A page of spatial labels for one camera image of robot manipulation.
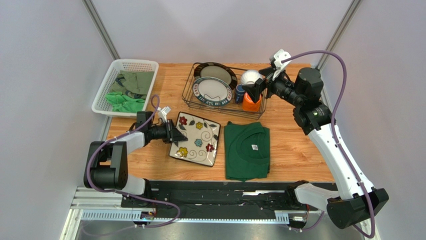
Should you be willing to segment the square floral ceramic plate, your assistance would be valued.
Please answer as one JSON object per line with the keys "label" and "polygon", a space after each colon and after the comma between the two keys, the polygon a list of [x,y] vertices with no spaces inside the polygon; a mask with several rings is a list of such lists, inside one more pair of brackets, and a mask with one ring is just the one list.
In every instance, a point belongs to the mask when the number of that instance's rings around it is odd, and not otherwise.
{"label": "square floral ceramic plate", "polygon": [[212,167],[218,151],[221,125],[200,116],[180,112],[176,127],[187,140],[172,143],[169,156],[177,160]]}

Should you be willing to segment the round black rimmed plate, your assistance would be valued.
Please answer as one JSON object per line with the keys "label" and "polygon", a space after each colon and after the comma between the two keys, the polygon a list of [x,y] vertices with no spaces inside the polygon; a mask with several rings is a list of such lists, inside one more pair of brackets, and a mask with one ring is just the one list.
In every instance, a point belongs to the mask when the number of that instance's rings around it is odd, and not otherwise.
{"label": "round black rimmed plate", "polygon": [[232,90],[238,85],[236,74],[227,66],[217,62],[204,62],[193,71],[193,77],[197,80],[203,77],[213,77],[225,82]]}

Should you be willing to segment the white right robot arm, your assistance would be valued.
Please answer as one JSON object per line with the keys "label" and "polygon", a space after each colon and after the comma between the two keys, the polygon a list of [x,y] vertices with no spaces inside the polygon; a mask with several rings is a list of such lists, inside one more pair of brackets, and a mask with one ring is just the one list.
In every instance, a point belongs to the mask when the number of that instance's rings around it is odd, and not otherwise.
{"label": "white right robot arm", "polygon": [[304,67],[295,81],[289,80],[285,71],[275,73],[272,67],[260,73],[262,77],[245,84],[244,91],[254,102],[275,95],[293,106],[295,122],[321,153],[337,187],[331,191],[305,180],[297,181],[287,187],[288,204],[324,211],[339,229],[356,227],[376,216],[389,195],[368,180],[350,155],[331,110],[321,101],[324,83],[320,72]]}

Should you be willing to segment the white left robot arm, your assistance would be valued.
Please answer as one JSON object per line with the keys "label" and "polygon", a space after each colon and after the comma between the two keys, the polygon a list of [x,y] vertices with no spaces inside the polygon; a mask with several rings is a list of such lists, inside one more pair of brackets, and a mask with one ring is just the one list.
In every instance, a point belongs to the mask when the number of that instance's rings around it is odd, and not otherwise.
{"label": "white left robot arm", "polygon": [[172,120],[153,124],[152,111],[139,111],[131,131],[108,141],[93,141],[89,146],[83,183],[86,188],[99,192],[120,192],[141,196],[148,189],[148,181],[129,174],[128,155],[152,140],[165,144],[185,142]]}

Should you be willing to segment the white ribbed bowl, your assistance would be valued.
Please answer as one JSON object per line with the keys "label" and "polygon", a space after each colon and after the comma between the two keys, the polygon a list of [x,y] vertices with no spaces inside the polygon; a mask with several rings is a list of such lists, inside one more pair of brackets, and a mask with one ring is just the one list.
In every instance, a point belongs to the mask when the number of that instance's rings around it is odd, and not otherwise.
{"label": "white ribbed bowl", "polygon": [[242,85],[255,84],[258,79],[262,79],[263,76],[257,70],[247,70],[240,77],[240,83]]}

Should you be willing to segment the dark blue ceramic mug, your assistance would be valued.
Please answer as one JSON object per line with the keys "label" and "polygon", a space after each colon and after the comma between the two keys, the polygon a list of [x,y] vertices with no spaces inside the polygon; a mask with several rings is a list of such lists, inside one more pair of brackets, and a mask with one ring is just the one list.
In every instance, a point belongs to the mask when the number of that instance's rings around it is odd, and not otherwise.
{"label": "dark blue ceramic mug", "polygon": [[243,88],[243,84],[238,84],[235,87],[235,97],[234,97],[234,101],[236,104],[241,104],[244,100],[244,95],[246,93],[246,91]]}

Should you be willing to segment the orange ceramic mug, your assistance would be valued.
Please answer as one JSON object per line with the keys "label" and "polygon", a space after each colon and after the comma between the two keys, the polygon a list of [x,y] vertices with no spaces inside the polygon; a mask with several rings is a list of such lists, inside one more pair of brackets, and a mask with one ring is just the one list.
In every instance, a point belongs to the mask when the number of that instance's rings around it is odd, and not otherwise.
{"label": "orange ceramic mug", "polygon": [[259,98],[257,102],[253,102],[248,93],[245,93],[242,102],[242,109],[247,112],[258,112],[261,108],[261,103],[261,98]]}

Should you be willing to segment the round green rimmed plate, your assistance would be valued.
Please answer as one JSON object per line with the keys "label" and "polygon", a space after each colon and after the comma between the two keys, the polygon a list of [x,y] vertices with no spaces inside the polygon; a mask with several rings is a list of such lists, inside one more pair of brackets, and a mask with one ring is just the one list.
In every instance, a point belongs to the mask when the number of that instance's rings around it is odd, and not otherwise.
{"label": "round green rimmed plate", "polygon": [[223,107],[233,99],[228,84],[216,77],[200,77],[192,84],[192,92],[201,103],[212,107]]}

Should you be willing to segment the bright green cloth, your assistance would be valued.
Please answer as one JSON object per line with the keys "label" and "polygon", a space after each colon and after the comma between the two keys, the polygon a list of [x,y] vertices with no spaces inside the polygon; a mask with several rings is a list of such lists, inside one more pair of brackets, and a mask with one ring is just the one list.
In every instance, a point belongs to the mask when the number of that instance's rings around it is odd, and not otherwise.
{"label": "bright green cloth", "polygon": [[144,99],[132,98],[122,92],[110,92],[104,98],[112,106],[112,112],[137,113],[145,105]]}

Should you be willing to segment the folded dark green t-shirt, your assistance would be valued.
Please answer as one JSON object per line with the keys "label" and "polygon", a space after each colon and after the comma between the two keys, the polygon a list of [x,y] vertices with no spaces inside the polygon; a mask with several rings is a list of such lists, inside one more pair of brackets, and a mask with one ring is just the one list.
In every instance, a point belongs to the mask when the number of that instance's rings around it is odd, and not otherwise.
{"label": "folded dark green t-shirt", "polygon": [[224,127],[225,178],[245,182],[265,179],[270,172],[270,129],[260,122]]}

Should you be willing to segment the white plastic basket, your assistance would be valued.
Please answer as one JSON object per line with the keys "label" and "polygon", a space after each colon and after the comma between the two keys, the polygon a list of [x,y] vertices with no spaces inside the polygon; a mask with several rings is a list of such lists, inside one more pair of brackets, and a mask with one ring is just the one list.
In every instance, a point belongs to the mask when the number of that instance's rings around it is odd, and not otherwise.
{"label": "white plastic basket", "polygon": [[120,71],[127,72],[152,72],[152,80],[149,83],[149,88],[147,92],[147,98],[149,99],[152,95],[152,90],[155,85],[157,73],[159,70],[159,64],[156,61],[152,60],[142,60],[142,59],[117,59],[114,60],[96,93],[96,96],[93,100],[91,109],[93,112],[106,115],[109,117],[118,117],[118,118],[136,118],[135,113],[127,112],[117,112],[113,111],[113,106],[108,103],[106,95],[110,92],[111,86],[115,82]]}

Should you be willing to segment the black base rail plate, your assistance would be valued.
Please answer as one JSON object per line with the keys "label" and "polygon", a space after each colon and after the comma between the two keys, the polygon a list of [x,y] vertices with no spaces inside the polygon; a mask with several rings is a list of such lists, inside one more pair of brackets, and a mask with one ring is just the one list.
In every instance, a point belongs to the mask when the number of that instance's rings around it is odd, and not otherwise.
{"label": "black base rail plate", "polygon": [[286,193],[289,182],[240,181],[161,181],[152,180],[143,197],[155,204],[123,196],[123,208],[153,208],[157,218],[173,218],[180,208],[180,219],[271,220],[276,211],[316,211],[314,206],[295,205]]}

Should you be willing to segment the aluminium frame post right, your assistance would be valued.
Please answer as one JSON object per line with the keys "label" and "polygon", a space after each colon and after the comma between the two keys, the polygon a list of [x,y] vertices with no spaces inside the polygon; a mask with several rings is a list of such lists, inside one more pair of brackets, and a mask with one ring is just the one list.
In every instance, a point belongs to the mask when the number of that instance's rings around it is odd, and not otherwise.
{"label": "aluminium frame post right", "polygon": [[[333,52],[335,50],[340,39],[342,38],[343,34],[345,33],[346,29],[348,28],[349,24],[351,23],[353,17],[355,16],[362,3],[363,0],[351,0],[346,12],[344,13],[331,39],[329,40],[328,45],[325,48],[326,51]],[[330,55],[328,54],[322,53],[316,65],[316,69],[321,72],[326,66],[329,56]]]}

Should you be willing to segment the aluminium frame post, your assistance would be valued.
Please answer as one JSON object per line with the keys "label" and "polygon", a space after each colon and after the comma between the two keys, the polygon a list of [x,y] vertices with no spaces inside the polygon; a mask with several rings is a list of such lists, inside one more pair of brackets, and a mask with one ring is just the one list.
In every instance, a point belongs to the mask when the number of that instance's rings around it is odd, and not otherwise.
{"label": "aluminium frame post", "polygon": [[[343,34],[345,33],[346,29],[348,28],[349,24],[351,23],[353,17],[355,16],[362,3],[363,0],[351,0],[346,12],[344,13],[331,39],[329,40],[328,45],[325,48],[326,51],[333,52],[335,50],[340,39],[342,38]],[[316,65],[316,69],[321,72],[326,66],[329,56],[330,55],[328,54],[322,53]]]}
{"label": "aluminium frame post", "polygon": [[88,15],[90,16],[92,22],[94,23],[98,33],[100,34],[109,54],[113,60],[120,59],[119,52],[117,51],[112,38],[110,37],[108,30],[106,29],[100,14],[92,0],[82,0],[84,7]]}

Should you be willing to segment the aluminium frame post left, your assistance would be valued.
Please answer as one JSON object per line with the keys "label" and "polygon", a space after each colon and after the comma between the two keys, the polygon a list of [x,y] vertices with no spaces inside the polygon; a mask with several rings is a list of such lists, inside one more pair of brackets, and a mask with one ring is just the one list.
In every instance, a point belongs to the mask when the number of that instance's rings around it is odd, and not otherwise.
{"label": "aluminium frame post left", "polygon": [[92,0],[82,0],[84,7],[88,15],[90,16],[92,22],[94,23],[98,33],[100,34],[109,54],[113,60],[120,59],[119,52],[117,51],[112,38],[110,37],[108,30],[106,29],[100,14]]}

